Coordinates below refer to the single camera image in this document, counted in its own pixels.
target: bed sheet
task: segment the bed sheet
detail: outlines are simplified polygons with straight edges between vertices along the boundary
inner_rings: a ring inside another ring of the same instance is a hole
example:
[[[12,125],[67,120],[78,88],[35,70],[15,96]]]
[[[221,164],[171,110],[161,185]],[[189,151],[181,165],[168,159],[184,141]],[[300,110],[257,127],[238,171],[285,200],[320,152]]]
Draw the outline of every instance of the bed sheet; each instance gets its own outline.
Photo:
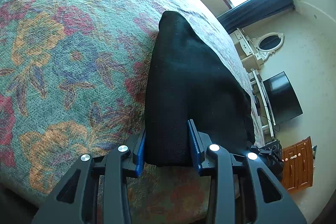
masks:
[[[2,183],[40,205],[79,155],[105,155],[139,133],[165,10],[181,13],[252,94],[231,38],[200,0],[0,0]],[[251,115],[262,146],[254,104]],[[128,180],[133,223],[200,219],[209,185],[191,168],[146,165]]]

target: brown cabinet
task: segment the brown cabinet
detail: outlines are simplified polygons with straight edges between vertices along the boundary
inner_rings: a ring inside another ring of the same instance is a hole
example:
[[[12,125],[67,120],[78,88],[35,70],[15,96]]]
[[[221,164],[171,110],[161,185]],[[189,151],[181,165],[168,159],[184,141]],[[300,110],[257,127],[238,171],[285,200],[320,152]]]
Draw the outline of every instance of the brown cabinet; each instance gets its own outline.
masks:
[[[310,137],[284,148],[282,160],[285,166],[281,183],[287,191],[295,192],[313,185],[313,154]]]

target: oval mirror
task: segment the oval mirror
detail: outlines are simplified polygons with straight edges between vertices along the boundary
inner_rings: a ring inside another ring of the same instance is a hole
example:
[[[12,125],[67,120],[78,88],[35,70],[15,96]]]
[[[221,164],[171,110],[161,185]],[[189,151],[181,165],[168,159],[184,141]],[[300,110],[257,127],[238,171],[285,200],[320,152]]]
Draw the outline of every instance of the oval mirror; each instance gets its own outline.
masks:
[[[275,48],[281,42],[281,39],[277,35],[270,35],[269,37],[265,37],[259,43],[259,48],[261,50],[267,51]]]

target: blue gripper pad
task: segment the blue gripper pad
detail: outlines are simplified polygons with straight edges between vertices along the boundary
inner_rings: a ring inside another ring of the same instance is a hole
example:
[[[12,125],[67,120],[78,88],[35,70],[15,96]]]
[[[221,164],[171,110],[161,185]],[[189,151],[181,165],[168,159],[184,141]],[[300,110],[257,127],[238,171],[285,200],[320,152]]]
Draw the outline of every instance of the blue gripper pad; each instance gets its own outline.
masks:
[[[195,137],[195,132],[193,130],[193,126],[191,125],[190,121],[187,121],[188,123],[188,131],[189,131],[189,145],[190,145],[190,152],[191,152],[191,158],[193,160],[193,166],[196,169],[196,171],[198,172],[198,174],[200,174],[201,172],[201,153],[196,141],[196,137]]]
[[[135,168],[135,174],[137,177],[139,177],[143,171],[144,167],[144,147],[145,147],[145,138],[146,138],[146,133],[143,134],[142,140],[139,146],[139,150],[137,153],[137,160],[136,160],[136,168]]]

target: television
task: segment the television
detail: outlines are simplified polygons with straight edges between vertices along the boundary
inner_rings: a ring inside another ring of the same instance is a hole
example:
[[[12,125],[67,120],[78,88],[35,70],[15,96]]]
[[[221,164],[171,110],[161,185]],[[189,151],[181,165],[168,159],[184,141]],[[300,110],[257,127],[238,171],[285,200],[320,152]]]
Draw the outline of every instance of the television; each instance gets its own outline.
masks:
[[[285,72],[263,81],[274,125],[301,115],[302,108]]]

